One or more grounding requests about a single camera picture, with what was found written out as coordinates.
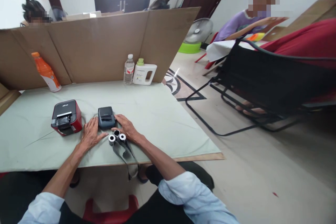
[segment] green bottle cap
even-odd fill
[[[138,62],[136,63],[136,65],[144,65],[144,59],[143,58],[139,58]]]

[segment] black pants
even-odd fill
[[[210,190],[214,188],[212,177],[194,162],[179,163],[186,171],[194,173]],[[1,224],[17,224],[23,217],[28,205],[41,193],[56,171],[13,172],[0,179],[0,222]],[[163,179],[155,166],[146,170],[152,184],[159,185]],[[61,207],[60,224],[85,224],[79,216],[71,212],[64,202]],[[131,218],[131,223],[192,223],[186,216],[183,206],[173,205],[166,201],[158,190],[150,197]]]

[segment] electric fan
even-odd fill
[[[213,23],[209,18],[201,18],[194,21],[179,49],[179,52],[189,54],[200,52],[201,44],[211,34],[212,27]]]

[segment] hand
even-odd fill
[[[270,25],[270,24],[276,26],[276,25],[282,23],[283,21],[285,21],[287,19],[288,19],[288,17],[283,17],[283,18],[282,17],[276,17],[276,18],[275,17],[266,17],[266,18],[261,19],[261,20],[255,22],[255,23],[253,23],[253,24],[255,25],[255,27],[256,26]]]
[[[114,115],[115,119],[121,124],[122,128],[112,128],[111,130],[119,130],[121,133],[126,135],[126,138],[135,144],[139,144],[145,139],[144,135],[141,135],[133,126],[130,120],[128,120],[124,115],[118,114]]]
[[[90,150],[93,146],[100,142],[104,137],[108,136],[107,132],[103,132],[100,135],[98,133],[98,117],[93,117],[84,125],[84,133],[80,142],[86,149]]]

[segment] table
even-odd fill
[[[206,48],[206,56],[210,62],[217,61],[224,56],[228,55],[235,44],[235,40],[225,40],[219,42],[213,42],[212,44],[208,45]],[[268,43],[267,41],[258,41],[256,43],[257,46],[262,46],[263,44]],[[240,42],[239,45],[241,47],[254,50],[252,46],[250,46],[246,42]]]
[[[122,81],[100,82],[63,86],[57,93],[47,87],[25,91],[0,116],[0,172],[57,169],[62,165],[83,131],[62,137],[51,128],[51,116],[56,103],[71,99],[82,111],[83,124],[97,115],[99,107],[111,106],[178,161],[224,159],[162,83],[125,86]],[[137,146],[131,148],[140,163],[150,162]],[[106,137],[85,155],[79,167],[121,164]]]

